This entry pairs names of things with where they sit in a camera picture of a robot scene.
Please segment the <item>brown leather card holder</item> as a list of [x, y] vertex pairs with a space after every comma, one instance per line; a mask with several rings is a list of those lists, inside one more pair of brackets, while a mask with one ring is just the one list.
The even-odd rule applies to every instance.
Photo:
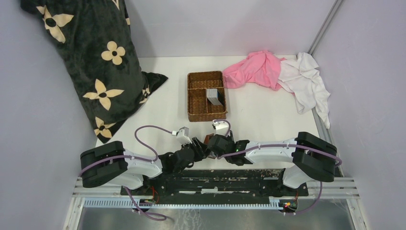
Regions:
[[216, 158], [216, 154], [213, 152], [214, 142], [211, 141], [213, 136], [214, 136], [214, 133], [206, 135], [205, 140], [203, 142], [205, 144], [204, 153], [205, 153], [206, 157], [208, 157], [210, 159], [215, 159]]

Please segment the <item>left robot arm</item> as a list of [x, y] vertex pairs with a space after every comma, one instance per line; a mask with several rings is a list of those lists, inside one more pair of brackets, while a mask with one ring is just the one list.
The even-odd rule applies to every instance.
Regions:
[[145, 195], [151, 188], [148, 179], [178, 174], [209, 154], [207, 145], [197, 138], [176, 152], [158, 157], [133, 153], [125, 149], [122, 142], [114, 141], [81, 153], [79, 176], [85, 188], [114, 184]]

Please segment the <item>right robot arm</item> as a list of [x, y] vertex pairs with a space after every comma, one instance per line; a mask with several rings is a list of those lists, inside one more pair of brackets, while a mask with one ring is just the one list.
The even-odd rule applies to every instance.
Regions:
[[235, 142], [231, 135], [216, 134], [208, 140], [208, 149], [218, 159], [225, 159], [237, 166], [265, 162], [287, 162], [277, 181], [277, 191], [290, 195], [300, 185], [311, 180], [333, 182], [335, 169], [342, 164], [337, 148], [308, 132], [299, 132], [297, 137], [279, 142]]

